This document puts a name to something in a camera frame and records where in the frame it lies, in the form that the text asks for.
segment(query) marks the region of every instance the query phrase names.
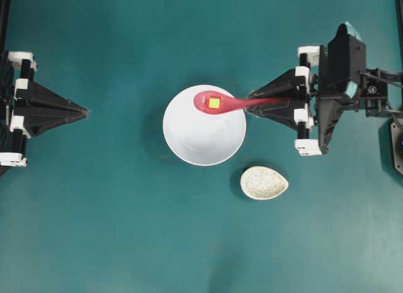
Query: yellow cube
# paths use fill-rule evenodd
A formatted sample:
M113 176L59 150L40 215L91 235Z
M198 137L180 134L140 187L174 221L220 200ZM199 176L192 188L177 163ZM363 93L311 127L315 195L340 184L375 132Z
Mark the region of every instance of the yellow cube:
M208 99L208 107L209 108L220 108L220 99L219 98Z

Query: robotic arm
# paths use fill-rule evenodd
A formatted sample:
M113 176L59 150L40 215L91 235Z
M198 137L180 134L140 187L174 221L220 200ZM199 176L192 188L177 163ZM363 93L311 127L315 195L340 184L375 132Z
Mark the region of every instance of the robotic arm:
M329 152L333 130L345 110L365 110L367 117L392 117L403 129L398 121L403 112L390 106L387 93L388 84L403 87L396 83L402 81L403 73L367 69L365 44L348 22L339 26L327 47L300 47L298 56L298 67L248 96L292 100L247 110L296 130L295 148L302 156ZM317 74L312 74L314 66L319 66ZM315 101L315 114L310 109L311 100ZM314 126L318 126L317 140L309 139Z
M86 118L88 111L33 81L31 52L0 55L0 176L25 167L26 142L45 131ZM20 78L13 84L14 69Z

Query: cable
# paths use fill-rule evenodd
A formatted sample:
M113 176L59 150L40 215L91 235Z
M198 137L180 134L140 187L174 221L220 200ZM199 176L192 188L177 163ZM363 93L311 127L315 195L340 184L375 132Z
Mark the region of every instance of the cable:
M389 107L389 109L393 110L392 105L391 105L388 101L386 102L386 105ZM395 122L397 128L399 128L400 130L403 130L403 124L401 124L401 123L398 121L398 119L397 119L397 117L396 117L396 114L392 113L392 118L393 118L393 121Z
M7 143L7 127L0 124L0 152L4 151Z
M401 84L399 84L399 83L395 83L395 82L392 82L392 81L383 79L383 78L381 78L381 77L374 76L373 74L370 74L369 72L363 72L363 71L361 71L361 74L364 75L364 76L367 76L368 78L376 79L377 81L380 81L380 82L383 82L383 83L387 83L387 84L391 84L391 85L394 85L394 86L399 87L399 88L403 88L403 85L401 85Z

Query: white bowl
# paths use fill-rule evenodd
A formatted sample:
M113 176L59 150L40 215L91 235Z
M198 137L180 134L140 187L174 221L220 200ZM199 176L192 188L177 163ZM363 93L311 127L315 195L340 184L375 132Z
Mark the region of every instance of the white bowl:
M288 181L273 169L254 166L242 174L241 188L254 200L270 200L287 190Z
M172 152L183 161L198 166L216 165L229 159L242 145L246 133L243 110L209 115L196 109L193 98L205 90L232 96L211 85L186 88L169 103L162 125Z

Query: red spoon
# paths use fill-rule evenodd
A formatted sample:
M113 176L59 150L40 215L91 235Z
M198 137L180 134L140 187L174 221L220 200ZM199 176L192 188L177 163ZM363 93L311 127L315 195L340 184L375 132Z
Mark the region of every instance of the red spoon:
M244 109L249 106L262 105L267 103L277 103L288 101L288 98L265 98L265 99L237 99L227 96L218 91L206 90L195 95L193 103L202 112L218 115L220 113L231 112L233 110Z

